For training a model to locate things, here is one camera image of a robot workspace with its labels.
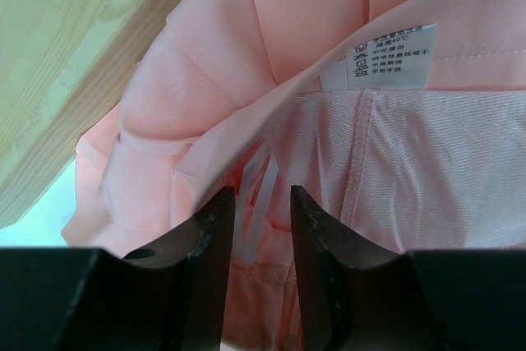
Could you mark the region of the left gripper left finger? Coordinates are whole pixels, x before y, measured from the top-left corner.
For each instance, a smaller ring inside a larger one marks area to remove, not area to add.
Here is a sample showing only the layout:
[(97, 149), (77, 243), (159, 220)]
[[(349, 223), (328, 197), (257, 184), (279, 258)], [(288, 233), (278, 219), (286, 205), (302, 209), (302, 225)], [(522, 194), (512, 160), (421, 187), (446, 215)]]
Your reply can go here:
[(4, 350), (217, 350), (235, 195), (216, 193), (154, 241), (101, 248), (4, 248)]

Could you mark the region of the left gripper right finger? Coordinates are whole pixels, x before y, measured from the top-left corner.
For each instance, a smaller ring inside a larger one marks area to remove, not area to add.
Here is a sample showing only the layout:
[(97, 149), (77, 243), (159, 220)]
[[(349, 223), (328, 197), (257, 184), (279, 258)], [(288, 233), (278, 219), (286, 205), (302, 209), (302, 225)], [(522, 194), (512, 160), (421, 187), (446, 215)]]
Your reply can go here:
[(522, 250), (395, 254), (291, 189), (306, 350), (522, 350)]

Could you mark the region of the pink pleated skirt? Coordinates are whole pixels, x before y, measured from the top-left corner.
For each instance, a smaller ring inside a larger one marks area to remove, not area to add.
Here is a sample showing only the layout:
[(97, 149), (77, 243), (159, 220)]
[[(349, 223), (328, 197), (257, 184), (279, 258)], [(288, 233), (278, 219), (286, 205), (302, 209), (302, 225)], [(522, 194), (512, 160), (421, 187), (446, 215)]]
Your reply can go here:
[(298, 346), (290, 190), (392, 252), (525, 246), (525, 0), (182, 0), (76, 147), (72, 247), (236, 192), (224, 340)]

